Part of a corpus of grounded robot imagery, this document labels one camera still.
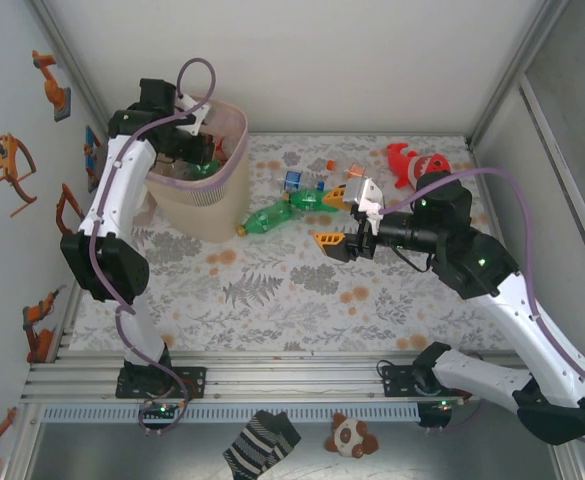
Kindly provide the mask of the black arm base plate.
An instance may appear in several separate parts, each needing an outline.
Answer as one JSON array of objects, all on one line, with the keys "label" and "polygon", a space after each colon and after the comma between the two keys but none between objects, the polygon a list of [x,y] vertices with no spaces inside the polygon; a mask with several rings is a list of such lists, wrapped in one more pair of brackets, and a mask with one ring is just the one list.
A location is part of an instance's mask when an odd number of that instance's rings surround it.
[{"label": "black arm base plate", "polygon": [[381,360],[376,365],[376,371],[381,379],[384,395],[392,398],[404,397],[450,397],[467,400],[472,394],[464,390],[448,389],[438,383],[430,375],[423,384],[417,379],[412,365],[395,365],[389,361]]},{"label": "black arm base plate", "polygon": [[[204,396],[204,367],[172,367],[186,389],[187,400]],[[118,399],[184,398],[179,383],[168,373],[153,366],[124,366],[117,378],[115,397]]]}]

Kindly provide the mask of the blue orange wall sticker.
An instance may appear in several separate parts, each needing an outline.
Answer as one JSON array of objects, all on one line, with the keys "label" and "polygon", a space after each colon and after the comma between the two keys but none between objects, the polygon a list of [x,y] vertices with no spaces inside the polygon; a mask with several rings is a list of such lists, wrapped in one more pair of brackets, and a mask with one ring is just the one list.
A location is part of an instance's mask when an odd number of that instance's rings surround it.
[{"label": "blue orange wall sticker", "polygon": [[91,129],[90,126],[85,127],[84,140],[84,163],[87,173],[87,188],[88,192],[94,192],[99,185],[102,171],[104,168],[104,149],[101,142]]}]

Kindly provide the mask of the clear bottle orange label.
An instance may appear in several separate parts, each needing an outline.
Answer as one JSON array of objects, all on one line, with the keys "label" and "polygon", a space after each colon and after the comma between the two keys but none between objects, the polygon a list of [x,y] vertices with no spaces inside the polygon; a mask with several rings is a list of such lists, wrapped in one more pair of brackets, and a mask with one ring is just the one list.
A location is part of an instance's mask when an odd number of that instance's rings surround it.
[{"label": "clear bottle orange label", "polygon": [[363,177],[366,168],[362,164],[350,160],[328,160],[326,170],[338,180]]}]

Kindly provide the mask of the red shark plush toy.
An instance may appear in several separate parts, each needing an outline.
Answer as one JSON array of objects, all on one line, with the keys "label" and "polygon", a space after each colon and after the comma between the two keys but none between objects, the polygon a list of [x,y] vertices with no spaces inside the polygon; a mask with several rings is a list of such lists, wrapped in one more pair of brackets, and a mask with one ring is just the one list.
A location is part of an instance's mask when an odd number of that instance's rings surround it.
[{"label": "red shark plush toy", "polygon": [[451,172],[448,159],[439,154],[420,155],[411,150],[407,143],[392,143],[387,146],[387,160],[390,171],[397,177],[395,187],[411,185],[417,187],[418,180],[427,173]]}]

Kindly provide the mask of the brown white panda plush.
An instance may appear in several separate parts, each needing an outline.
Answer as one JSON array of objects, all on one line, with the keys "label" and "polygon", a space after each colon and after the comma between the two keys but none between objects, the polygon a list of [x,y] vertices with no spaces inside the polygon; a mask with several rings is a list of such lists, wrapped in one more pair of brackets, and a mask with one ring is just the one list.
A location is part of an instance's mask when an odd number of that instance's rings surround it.
[{"label": "brown white panda plush", "polygon": [[324,447],[342,457],[360,459],[378,451],[379,443],[365,422],[337,412],[332,417],[331,434]]}]

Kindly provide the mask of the aluminium enclosure frame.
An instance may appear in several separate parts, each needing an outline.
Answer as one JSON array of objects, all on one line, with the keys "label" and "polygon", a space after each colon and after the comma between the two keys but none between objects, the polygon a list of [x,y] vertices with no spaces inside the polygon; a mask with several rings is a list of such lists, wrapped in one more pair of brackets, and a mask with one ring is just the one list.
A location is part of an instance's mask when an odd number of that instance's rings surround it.
[{"label": "aluminium enclosure frame", "polygon": [[[137,404],[114,395],[114,376],[122,361],[118,351],[71,351],[66,339],[73,332],[81,289],[69,291],[60,328],[48,359],[34,365],[19,400],[18,435],[10,465],[2,480],[36,478],[44,462],[53,476],[91,480],[104,469],[109,454],[132,453],[130,467],[145,478],[223,480],[227,471],[212,455],[221,434],[241,424],[208,423],[193,426],[198,441],[195,453],[185,457],[183,438],[171,441],[163,454],[155,442],[142,436],[122,436],[129,424],[44,423],[44,409],[52,404]],[[205,404],[350,404],[415,403],[412,397],[386,398],[373,370],[380,359],[370,353],[286,352],[175,352],[177,363],[193,362],[208,369]],[[515,466],[506,456],[524,440],[522,431],[502,410],[475,402],[464,411],[454,430],[466,436],[463,445],[450,435],[427,433],[409,422],[375,422],[383,433],[381,460],[371,463],[346,461],[326,453],[319,445],[325,423],[299,423],[304,441],[274,480],[457,480],[462,476],[489,480],[510,478]]]}]

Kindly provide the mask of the green soda bottle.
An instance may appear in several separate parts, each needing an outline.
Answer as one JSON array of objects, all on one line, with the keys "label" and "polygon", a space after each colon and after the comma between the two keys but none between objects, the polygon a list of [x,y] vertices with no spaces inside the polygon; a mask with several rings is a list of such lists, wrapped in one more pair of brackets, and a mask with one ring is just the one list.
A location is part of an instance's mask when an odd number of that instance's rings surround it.
[{"label": "green soda bottle", "polygon": [[186,181],[203,180],[214,175],[221,167],[222,163],[218,159],[202,165],[184,163],[176,170],[176,177]]},{"label": "green soda bottle", "polygon": [[251,214],[244,223],[236,227],[236,231],[241,237],[267,233],[290,220],[292,216],[291,206],[285,201],[278,201]]},{"label": "green soda bottle", "polygon": [[283,199],[301,211],[336,212],[337,208],[324,203],[323,199],[326,195],[324,191],[303,189],[285,193]]}]

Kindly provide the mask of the black white striped sock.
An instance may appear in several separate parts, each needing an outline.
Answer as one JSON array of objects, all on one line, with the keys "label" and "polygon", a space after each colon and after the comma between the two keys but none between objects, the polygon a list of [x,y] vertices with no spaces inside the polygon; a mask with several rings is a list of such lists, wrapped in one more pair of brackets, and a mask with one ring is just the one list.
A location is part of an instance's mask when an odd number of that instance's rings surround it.
[{"label": "black white striped sock", "polygon": [[285,412],[257,411],[223,452],[233,480],[258,480],[289,456],[301,435]]}]

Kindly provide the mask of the beige ribbed bin pink liner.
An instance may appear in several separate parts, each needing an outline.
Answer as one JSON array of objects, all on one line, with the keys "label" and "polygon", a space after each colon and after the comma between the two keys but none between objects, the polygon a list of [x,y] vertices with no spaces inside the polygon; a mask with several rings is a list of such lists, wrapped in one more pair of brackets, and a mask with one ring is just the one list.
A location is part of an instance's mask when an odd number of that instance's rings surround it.
[{"label": "beige ribbed bin pink liner", "polygon": [[169,176],[169,166],[159,162],[147,174],[146,187],[174,228],[222,243],[236,235],[249,205],[249,132],[240,108],[215,99],[210,105],[202,131],[222,140],[228,161],[210,177],[194,181]]}]

